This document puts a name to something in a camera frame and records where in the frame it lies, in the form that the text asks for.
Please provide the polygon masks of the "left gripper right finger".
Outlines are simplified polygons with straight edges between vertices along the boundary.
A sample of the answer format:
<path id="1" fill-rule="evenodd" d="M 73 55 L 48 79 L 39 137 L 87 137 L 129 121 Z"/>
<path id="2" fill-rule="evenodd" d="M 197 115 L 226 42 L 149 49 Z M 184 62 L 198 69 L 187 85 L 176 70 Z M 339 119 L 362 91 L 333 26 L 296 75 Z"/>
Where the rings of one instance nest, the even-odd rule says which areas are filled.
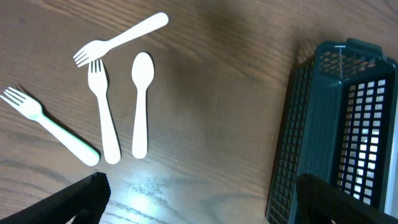
<path id="1" fill-rule="evenodd" d="M 312 174 L 296 182 L 299 223 L 397 224 L 397 219 L 342 192 Z"/>

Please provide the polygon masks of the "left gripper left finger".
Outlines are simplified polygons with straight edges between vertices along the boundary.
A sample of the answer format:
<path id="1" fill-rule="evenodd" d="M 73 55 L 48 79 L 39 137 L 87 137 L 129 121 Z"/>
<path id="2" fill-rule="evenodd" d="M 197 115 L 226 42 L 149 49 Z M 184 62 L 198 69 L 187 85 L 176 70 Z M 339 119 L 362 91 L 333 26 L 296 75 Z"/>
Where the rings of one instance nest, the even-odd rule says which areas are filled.
<path id="1" fill-rule="evenodd" d="M 63 190 L 1 219 L 15 223 L 99 223 L 111 196 L 105 173 L 95 172 Z"/>

